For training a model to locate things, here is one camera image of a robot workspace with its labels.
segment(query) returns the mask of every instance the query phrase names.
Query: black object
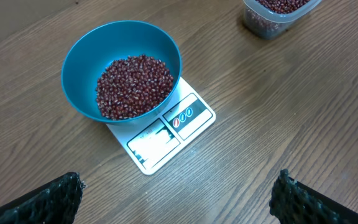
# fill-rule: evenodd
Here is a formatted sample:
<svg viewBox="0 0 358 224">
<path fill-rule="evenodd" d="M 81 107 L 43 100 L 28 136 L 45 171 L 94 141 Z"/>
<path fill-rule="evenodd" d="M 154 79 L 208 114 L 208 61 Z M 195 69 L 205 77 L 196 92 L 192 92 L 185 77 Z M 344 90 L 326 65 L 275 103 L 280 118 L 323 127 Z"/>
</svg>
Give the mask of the black object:
<svg viewBox="0 0 358 224">
<path fill-rule="evenodd" d="M 358 224 L 358 213 L 292 179 L 286 169 L 274 183 L 269 206 L 281 224 Z"/>
<path fill-rule="evenodd" d="M 71 224 L 86 185 L 76 172 L 55 180 L 0 207 L 0 224 Z"/>
</svg>

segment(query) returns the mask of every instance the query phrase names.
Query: scale button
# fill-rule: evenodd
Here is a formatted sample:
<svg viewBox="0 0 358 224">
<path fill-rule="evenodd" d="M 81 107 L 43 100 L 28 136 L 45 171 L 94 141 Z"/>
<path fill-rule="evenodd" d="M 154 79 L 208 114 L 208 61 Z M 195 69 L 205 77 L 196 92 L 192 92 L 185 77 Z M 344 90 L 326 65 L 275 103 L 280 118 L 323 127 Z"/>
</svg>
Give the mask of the scale button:
<svg viewBox="0 0 358 224">
<path fill-rule="evenodd" d="M 177 127 L 179 127 L 179 124 L 180 124 L 179 118 L 175 118 L 175 119 L 173 120 L 173 127 L 174 127 L 174 128 L 177 128 Z"/>
<path fill-rule="evenodd" d="M 186 115 L 184 113 L 180 113 L 179 119 L 180 119 L 180 122 L 185 122 L 186 121 Z"/>
<path fill-rule="evenodd" d="M 191 117 L 191 115 L 193 115 L 193 109 L 187 108 L 186 109 L 186 115 L 187 115 L 187 117 Z"/>
</svg>

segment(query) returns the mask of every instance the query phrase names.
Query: white digital scale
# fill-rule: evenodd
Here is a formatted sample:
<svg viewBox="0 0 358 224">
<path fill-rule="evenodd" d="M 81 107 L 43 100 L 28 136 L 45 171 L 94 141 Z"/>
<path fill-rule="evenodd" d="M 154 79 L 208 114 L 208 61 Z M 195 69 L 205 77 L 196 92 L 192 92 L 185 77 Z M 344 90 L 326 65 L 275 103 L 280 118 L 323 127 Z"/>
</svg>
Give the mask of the white digital scale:
<svg viewBox="0 0 358 224">
<path fill-rule="evenodd" d="M 136 126 L 107 126 L 138 168 L 154 174 L 207 127 L 215 112 L 180 78 L 168 105 L 150 122 Z"/>
</svg>

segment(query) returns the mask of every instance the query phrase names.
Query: wooden table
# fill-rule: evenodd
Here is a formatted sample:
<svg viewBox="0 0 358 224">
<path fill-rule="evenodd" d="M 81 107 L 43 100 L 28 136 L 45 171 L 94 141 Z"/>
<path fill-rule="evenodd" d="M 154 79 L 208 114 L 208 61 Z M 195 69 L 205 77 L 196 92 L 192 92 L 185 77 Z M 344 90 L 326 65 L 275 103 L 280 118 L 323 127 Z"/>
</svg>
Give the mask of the wooden table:
<svg viewBox="0 0 358 224">
<path fill-rule="evenodd" d="M 76 223 L 278 223 L 280 169 L 358 212 L 358 1 L 323 1 L 273 41 L 240 0 L 0 0 L 0 205 L 70 171 Z M 110 21 L 166 30 L 216 122 L 153 176 L 60 86 L 70 47 Z"/>
</svg>

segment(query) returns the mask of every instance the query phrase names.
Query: teal plastic bowl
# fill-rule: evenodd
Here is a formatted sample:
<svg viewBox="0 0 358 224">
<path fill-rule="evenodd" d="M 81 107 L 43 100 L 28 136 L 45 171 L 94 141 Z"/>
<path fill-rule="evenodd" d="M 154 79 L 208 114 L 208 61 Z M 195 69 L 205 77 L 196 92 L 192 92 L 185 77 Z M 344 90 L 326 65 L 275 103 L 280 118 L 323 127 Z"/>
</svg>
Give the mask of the teal plastic bowl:
<svg viewBox="0 0 358 224">
<path fill-rule="evenodd" d="M 96 103 L 97 80 L 112 61 L 146 54 L 161 59 L 170 69 L 172 92 L 141 116 L 112 121 L 101 116 Z M 171 100 L 181 75 L 181 56 L 175 41 L 162 29 L 141 21 L 105 24 L 85 34 L 68 52 L 62 68 L 62 87 L 71 105 L 83 115 L 115 125 L 143 123 L 161 112 Z"/>
</svg>

